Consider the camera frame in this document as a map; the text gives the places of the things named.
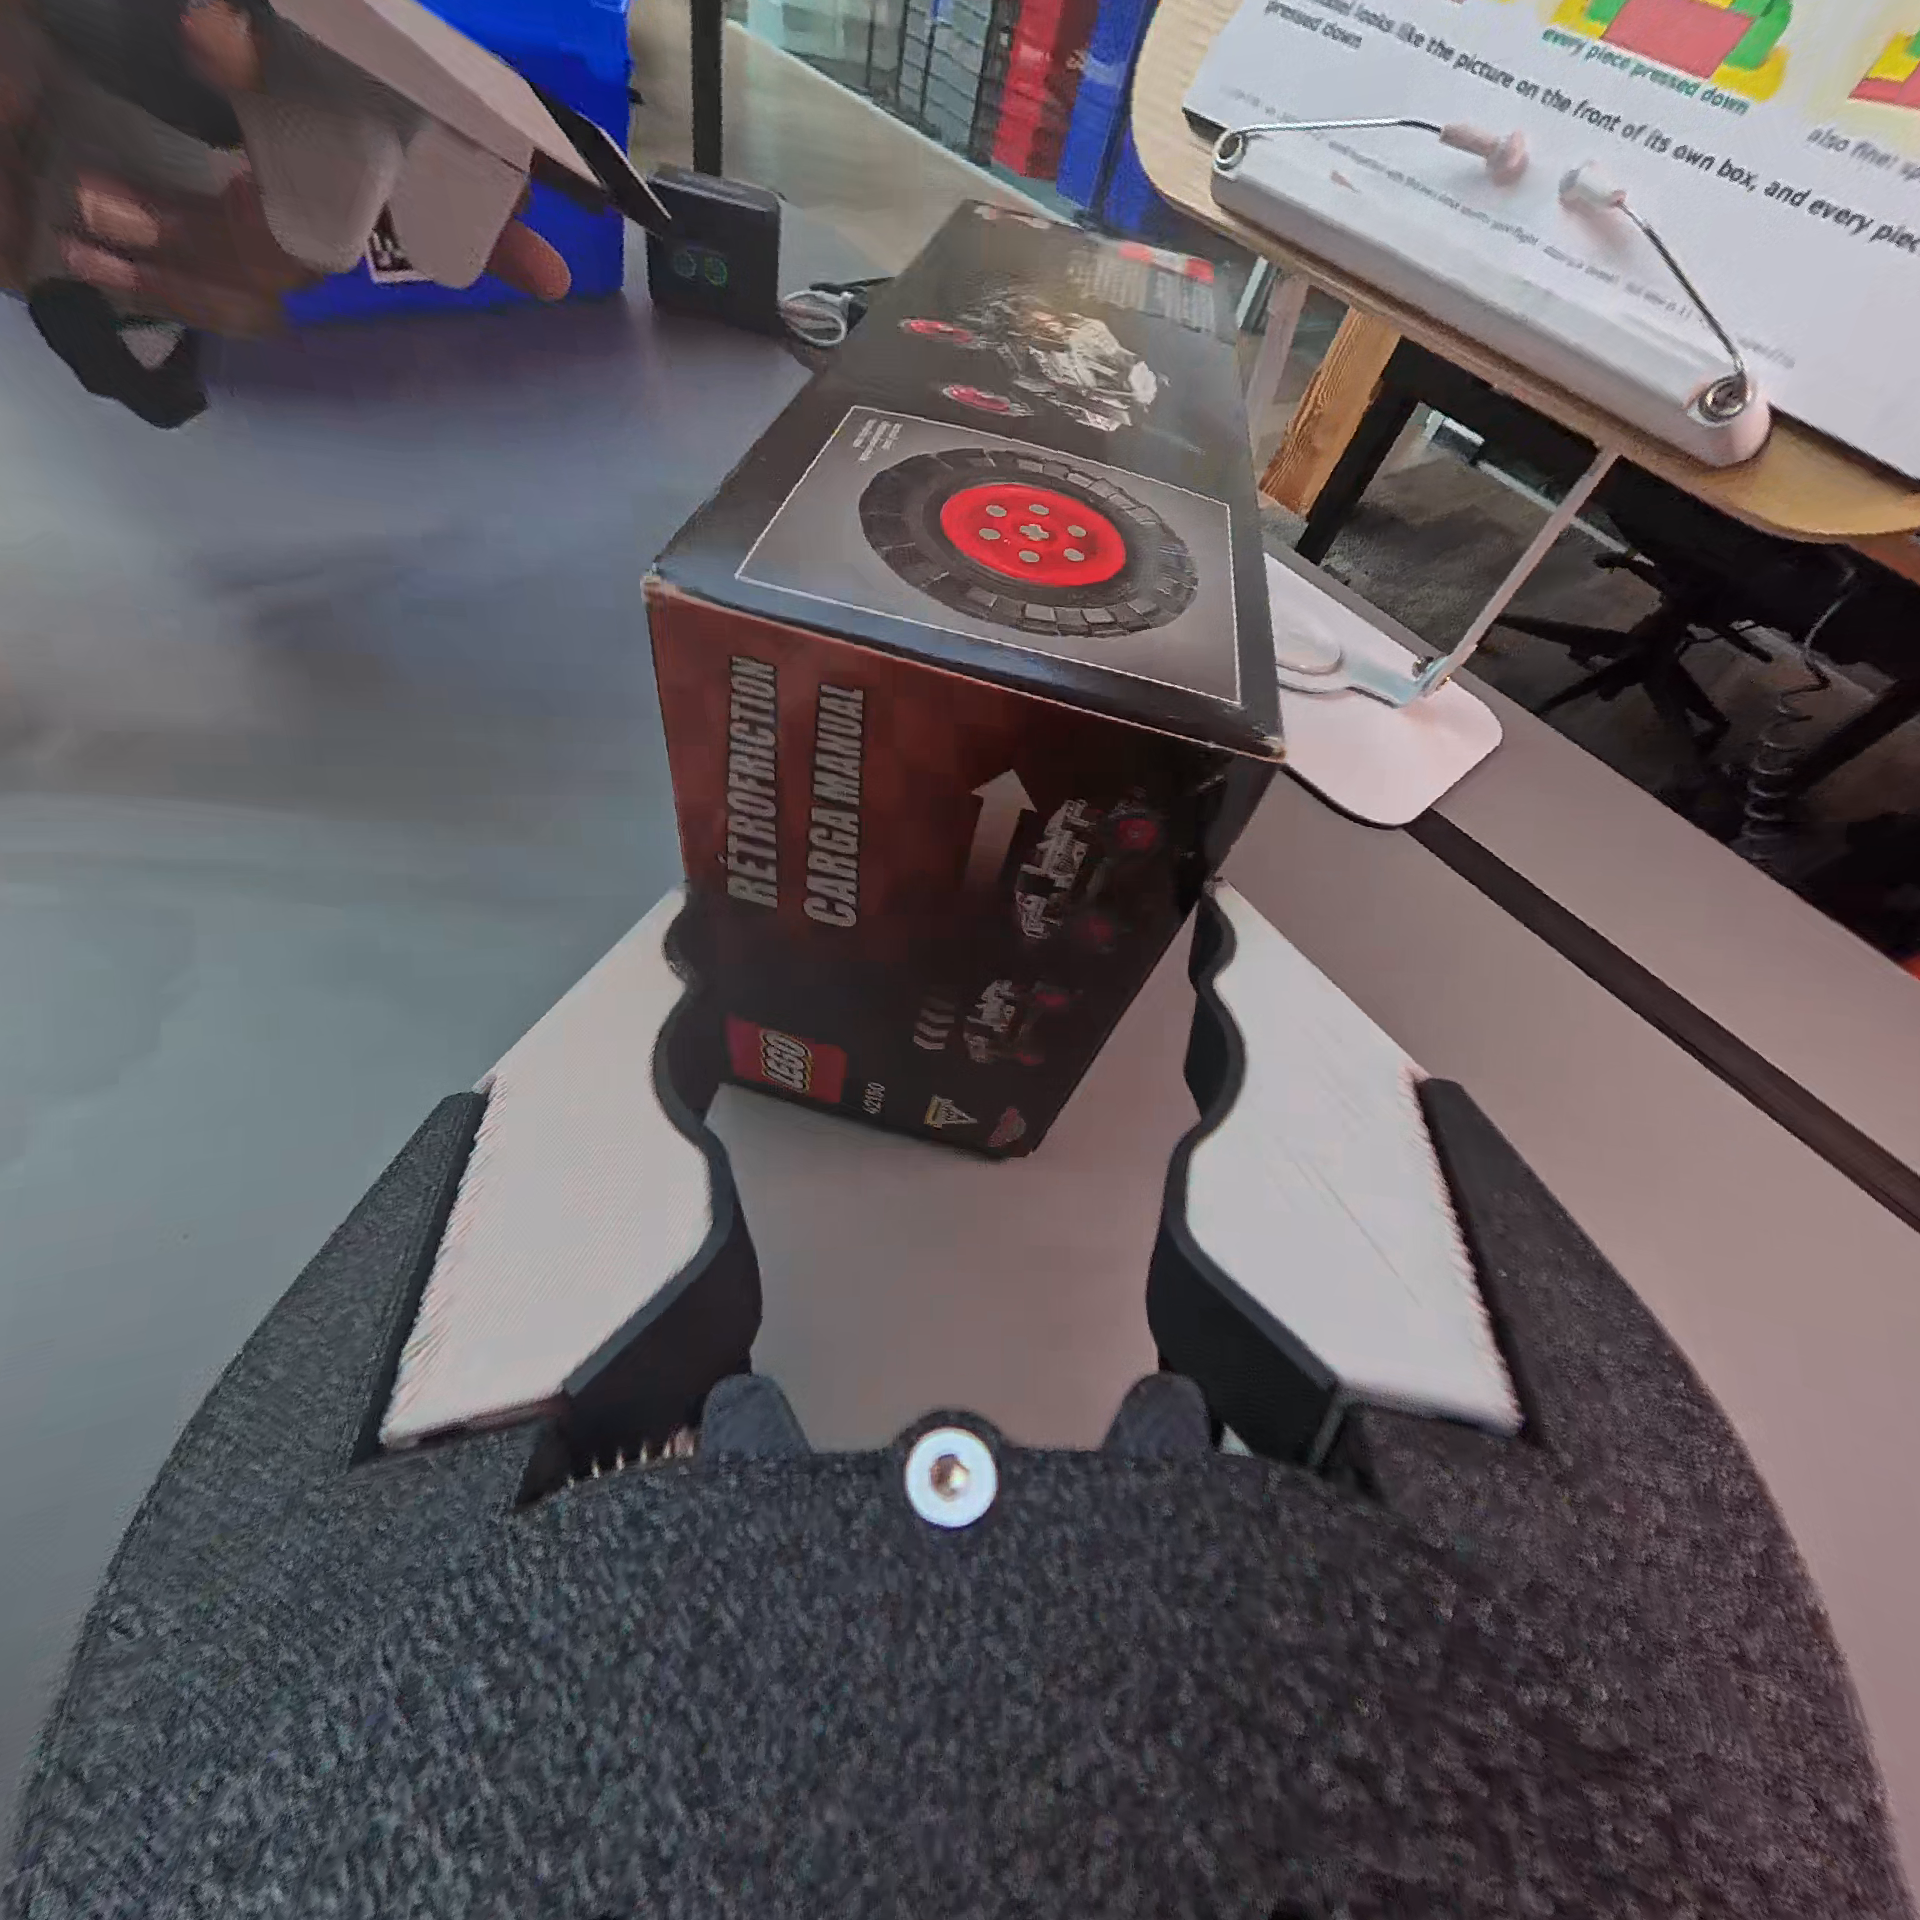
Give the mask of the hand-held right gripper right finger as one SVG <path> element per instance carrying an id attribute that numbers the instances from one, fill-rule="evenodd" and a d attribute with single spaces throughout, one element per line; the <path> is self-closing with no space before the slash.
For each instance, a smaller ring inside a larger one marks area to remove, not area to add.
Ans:
<path id="1" fill-rule="evenodd" d="M 1431 1077 L 1224 881 L 1189 980 L 1196 1120 L 1146 1282 L 1161 1365 L 1239 1450 L 1291 1468 L 1323 1468 L 1360 1409 L 1520 1435 Z"/>

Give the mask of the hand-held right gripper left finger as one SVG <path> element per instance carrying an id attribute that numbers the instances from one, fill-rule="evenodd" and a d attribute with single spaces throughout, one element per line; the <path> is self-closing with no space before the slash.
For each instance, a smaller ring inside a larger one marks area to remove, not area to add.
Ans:
<path id="1" fill-rule="evenodd" d="M 551 1425 L 565 1451 L 691 1451 L 753 1366 L 762 1261 L 687 915 L 673 888 L 477 1086 L 383 1450 Z"/>

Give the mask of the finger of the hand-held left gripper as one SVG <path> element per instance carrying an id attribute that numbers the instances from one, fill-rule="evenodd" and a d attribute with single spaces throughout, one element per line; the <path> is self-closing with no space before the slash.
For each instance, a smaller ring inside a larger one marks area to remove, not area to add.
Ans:
<path id="1" fill-rule="evenodd" d="M 347 272 L 379 225 L 416 274 L 469 288 L 531 182 L 671 233 L 612 134 L 415 3 L 268 5 L 248 163 L 277 245 Z"/>

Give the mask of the toy truck set box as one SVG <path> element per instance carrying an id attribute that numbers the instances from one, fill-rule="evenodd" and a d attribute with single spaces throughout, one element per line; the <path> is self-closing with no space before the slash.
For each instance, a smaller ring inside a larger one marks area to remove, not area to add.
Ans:
<path id="1" fill-rule="evenodd" d="M 961 206 L 644 602 L 721 1073 L 1036 1155 L 1285 755 L 1216 269 Z"/>

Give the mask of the person's left hand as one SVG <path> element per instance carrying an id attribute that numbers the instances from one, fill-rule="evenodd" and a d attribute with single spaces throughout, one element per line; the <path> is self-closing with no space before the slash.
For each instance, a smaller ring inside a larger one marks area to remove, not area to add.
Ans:
<path id="1" fill-rule="evenodd" d="M 248 170 L 217 195 L 79 170 L 44 188 L 56 126 L 56 53 L 27 5 L 3 5 L 3 280 L 27 294 L 50 269 L 127 313 L 229 339 L 281 325 L 316 281 L 272 238 Z"/>

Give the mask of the blue plastic bin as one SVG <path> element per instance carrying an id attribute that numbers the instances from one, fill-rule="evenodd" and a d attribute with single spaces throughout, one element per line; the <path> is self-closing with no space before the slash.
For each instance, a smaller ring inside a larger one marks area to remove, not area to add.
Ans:
<path id="1" fill-rule="evenodd" d="M 627 138 L 634 118 L 629 11 L 600 3 L 433 3 L 453 29 L 487 48 L 528 82 L 615 140 Z M 627 280 L 627 225 L 611 211 L 573 204 L 562 193 L 536 182 L 522 220 L 560 251 L 567 262 L 572 301 L 615 297 Z M 291 294 L 285 310 L 295 330 L 480 313 L 528 307 L 536 299 L 485 274 L 473 285 L 453 291 L 424 280 L 412 258 L 379 225 L 370 251 L 346 274 L 337 274 Z"/>

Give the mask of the small black device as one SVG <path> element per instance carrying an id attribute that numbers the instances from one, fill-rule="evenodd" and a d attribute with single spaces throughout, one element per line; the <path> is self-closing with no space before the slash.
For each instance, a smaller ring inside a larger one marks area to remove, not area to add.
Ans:
<path id="1" fill-rule="evenodd" d="M 687 166 L 663 166 L 648 185 L 667 213 L 666 228 L 644 241 L 655 310 L 784 337 L 779 195 Z"/>

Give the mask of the red storage bins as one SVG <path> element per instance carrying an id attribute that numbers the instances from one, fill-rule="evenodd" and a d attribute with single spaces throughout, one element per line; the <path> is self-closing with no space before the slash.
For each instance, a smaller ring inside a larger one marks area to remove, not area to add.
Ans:
<path id="1" fill-rule="evenodd" d="M 1100 3 L 1019 5 L 992 134 L 992 163 L 1003 172 L 1056 179 L 1098 10 Z"/>

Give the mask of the black office chair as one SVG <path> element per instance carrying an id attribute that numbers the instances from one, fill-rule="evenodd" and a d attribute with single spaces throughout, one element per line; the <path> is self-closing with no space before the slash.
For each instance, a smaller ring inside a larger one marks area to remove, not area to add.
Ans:
<path id="1" fill-rule="evenodd" d="M 1743 656 L 1764 656 L 1747 632 L 1762 627 L 1768 613 L 1787 610 L 1796 580 L 1793 545 L 1732 521 L 1687 528 L 1619 512 L 1613 526 L 1621 546 L 1600 568 L 1650 587 L 1650 613 L 1621 632 L 1512 610 L 1496 627 L 1556 644 L 1592 669 L 1538 705 L 1537 715 L 1640 688 L 1669 731 L 1695 752 L 1714 749 L 1731 723 L 1689 673 L 1687 654 L 1703 641 L 1724 641 Z"/>

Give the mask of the blue storage bins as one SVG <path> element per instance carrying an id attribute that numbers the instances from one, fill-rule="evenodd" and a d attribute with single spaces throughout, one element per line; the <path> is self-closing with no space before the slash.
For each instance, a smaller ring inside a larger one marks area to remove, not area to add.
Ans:
<path id="1" fill-rule="evenodd" d="M 1090 220 L 1111 211 L 1124 177 L 1138 173 L 1131 101 L 1141 50 L 1160 3 L 1100 3 L 1088 36 L 1056 185 Z"/>

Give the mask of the wooden book stand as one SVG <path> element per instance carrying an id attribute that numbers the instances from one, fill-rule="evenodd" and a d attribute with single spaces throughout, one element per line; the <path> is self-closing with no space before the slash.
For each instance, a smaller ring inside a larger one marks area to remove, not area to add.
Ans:
<path id="1" fill-rule="evenodd" d="M 1512 358 L 1479 333 L 1448 325 L 1434 294 L 1405 301 L 1341 261 L 1320 256 L 1301 238 L 1220 206 L 1212 188 L 1210 140 L 1186 118 L 1185 96 L 1232 13 L 1227 3 L 1160 5 L 1137 61 L 1131 132 L 1141 164 L 1165 204 L 1274 268 L 1275 299 L 1259 369 L 1285 369 L 1293 330 L 1293 321 L 1283 318 L 1287 299 L 1301 304 L 1307 291 L 1320 291 L 1349 310 L 1263 482 L 1266 494 L 1306 517 L 1306 561 L 1328 553 L 1412 409 L 1429 404 L 1449 414 L 1456 402 L 1497 396 L 1501 409 L 1549 420 L 1556 440 L 1594 457 L 1479 616 L 1475 638 L 1490 629 L 1578 508 L 1621 465 L 1640 467 L 1764 534 L 1843 545 L 1916 579 L 1916 482 L 1799 422 L 1777 422 L 1764 445 L 1743 465 L 1703 465 L 1680 445 L 1647 435 L 1640 418 L 1609 412 L 1584 388 L 1553 380 L 1538 346 Z"/>

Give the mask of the white page holder bar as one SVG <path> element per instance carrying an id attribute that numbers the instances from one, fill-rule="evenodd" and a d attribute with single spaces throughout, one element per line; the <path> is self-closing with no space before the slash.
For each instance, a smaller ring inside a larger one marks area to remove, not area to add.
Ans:
<path id="1" fill-rule="evenodd" d="M 1594 163 L 1416 115 L 1224 129 L 1220 208 L 1689 460 L 1752 462 L 1769 397 L 1735 330 Z"/>

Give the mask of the white instruction sheet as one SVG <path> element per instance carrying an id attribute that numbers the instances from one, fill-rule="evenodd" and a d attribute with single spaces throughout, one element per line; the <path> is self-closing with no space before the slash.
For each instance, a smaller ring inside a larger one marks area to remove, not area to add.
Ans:
<path id="1" fill-rule="evenodd" d="M 1416 115 L 1594 163 L 1796 420 L 1917 472 L 1916 5 L 1241 5 L 1186 89 L 1216 134 Z"/>

